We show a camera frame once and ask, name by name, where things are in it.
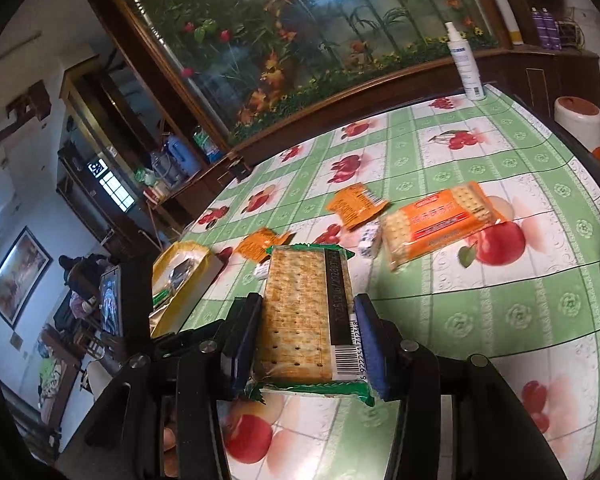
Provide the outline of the blue water jug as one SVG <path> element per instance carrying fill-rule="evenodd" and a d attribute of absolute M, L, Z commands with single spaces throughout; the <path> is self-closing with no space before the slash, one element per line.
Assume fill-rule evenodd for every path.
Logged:
<path fill-rule="evenodd" d="M 180 138 L 173 134 L 168 134 L 164 139 L 164 144 L 166 144 L 166 149 L 187 177 L 193 177 L 195 174 L 198 174 L 200 163 Z"/>

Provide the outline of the purple bottles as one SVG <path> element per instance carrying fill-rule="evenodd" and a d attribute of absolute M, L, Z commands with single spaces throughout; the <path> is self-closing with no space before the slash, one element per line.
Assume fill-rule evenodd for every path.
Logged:
<path fill-rule="evenodd" d="M 532 6 L 531 15 L 540 38 L 541 46 L 545 50 L 562 50 L 557 22 L 553 18 L 553 15 L 547 11 L 547 8 L 537 9 Z"/>

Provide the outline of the white spray bottle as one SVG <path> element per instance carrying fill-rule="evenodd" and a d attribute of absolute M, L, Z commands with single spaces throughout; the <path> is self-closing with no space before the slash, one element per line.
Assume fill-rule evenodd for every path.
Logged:
<path fill-rule="evenodd" d="M 452 22 L 445 23 L 448 32 L 448 48 L 455 63 L 460 81 L 468 100 L 482 101 L 486 94 L 469 42 L 460 34 Z"/>

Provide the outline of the silver foil snack pack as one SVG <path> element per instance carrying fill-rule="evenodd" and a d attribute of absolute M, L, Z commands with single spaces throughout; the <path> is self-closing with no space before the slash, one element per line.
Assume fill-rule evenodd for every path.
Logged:
<path fill-rule="evenodd" d="M 172 292 L 176 292 L 188 280 L 189 275 L 195 270 L 195 266 L 196 260 L 193 258 L 187 258 L 174 266 L 169 276 L 169 286 Z"/>

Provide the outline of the framed wall painting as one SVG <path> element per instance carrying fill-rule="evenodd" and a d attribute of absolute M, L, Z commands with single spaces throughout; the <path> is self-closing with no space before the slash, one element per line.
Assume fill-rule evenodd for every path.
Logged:
<path fill-rule="evenodd" d="M 0 263 L 0 317 L 10 328 L 17 326 L 52 262 L 50 253 L 25 226 Z"/>

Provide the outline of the seated person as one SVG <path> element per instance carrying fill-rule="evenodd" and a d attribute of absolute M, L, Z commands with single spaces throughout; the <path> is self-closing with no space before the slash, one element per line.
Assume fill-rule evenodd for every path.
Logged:
<path fill-rule="evenodd" d="M 112 269 L 110 259 L 102 254 L 70 258 L 58 258 L 64 270 L 65 285 L 71 290 L 70 309 L 76 318 L 86 320 L 99 307 L 100 278 Z"/>

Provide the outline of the orange cracker pack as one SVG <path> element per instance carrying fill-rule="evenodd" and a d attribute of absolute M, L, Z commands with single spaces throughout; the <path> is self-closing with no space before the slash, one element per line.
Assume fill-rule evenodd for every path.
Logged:
<path fill-rule="evenodd" d="M 380 219 L 389 268 L 505 221 L 475 181 L 432 193 Z"/>

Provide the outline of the orange snack sachet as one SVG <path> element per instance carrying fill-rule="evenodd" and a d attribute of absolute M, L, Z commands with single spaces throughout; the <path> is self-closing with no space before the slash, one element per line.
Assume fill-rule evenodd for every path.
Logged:
<path fill-rule="evenodd" d="M 235 248 L 236 254 L 255 263 L 261 263 L 270 256 L 268 250 L 273 246 L 283 245 L 291 240 L 294 234 L 283 232 L 277 234 L 269 228 L 261 228 L 247 235 Z"/>
<path fill-rule="evenodd" d="M 362 183 L 355 183 L 335 193 L 325 208 L 336 214 L 344 228 L 357 229 L 378 217 L 389 201 L 377 196 Z"/>

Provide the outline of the yellow tray box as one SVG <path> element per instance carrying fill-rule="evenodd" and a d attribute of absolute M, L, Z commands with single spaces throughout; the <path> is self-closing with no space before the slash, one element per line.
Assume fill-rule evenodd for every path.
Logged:
<path fill-rule="evenodd" d="M 195 270 L 176 292 L 172 292 L 170 273 L 174 266 L 187 258 L 196 260 Z M 149 315 L 151 338 L 178 332 L 222 267 L 221 259 L 210 248 L 192 240 L 176 242 L 166 249 L 152 267 L 154 310 Z"/>

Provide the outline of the white orange stool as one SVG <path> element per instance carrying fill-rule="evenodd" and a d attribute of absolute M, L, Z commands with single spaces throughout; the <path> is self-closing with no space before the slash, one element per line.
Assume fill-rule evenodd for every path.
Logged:
<path fill-rule="evenodd" d="M 560 96 L 554 103 L 554 118 L 600 161 L 600 109 L 595 104 L 577 96 Z"/>

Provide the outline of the green tablecloth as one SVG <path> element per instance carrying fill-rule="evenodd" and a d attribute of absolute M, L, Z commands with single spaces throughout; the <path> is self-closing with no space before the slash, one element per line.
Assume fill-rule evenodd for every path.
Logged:
<path fill-rule="evenodd" d="M 389 266 L 353 256 L 353 288 L 439 356 L 492 360 L 570 479 L 600 473 L 600 163 L 502 90 L 437 96 L 352 122 L 274 155 L 233 182 L 185 230 L 228 263 L 188 319 L 227 314 L 260 292 L 236 246 L 261 228 L 298 243 L 358 237 L 328 203 L 362 183 L 391 210 L 478 182 L 512 224 Z"/>

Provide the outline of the small white candy packet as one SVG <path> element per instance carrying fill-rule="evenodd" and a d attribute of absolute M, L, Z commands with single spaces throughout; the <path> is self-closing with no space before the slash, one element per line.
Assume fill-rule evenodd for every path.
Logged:
<path fill-rule="evenodd" d="M 381 246 L 381 224 L 378 220 L 366 223 L 361 228 L 358 254 L 362 258 L 375 259 Z"/>

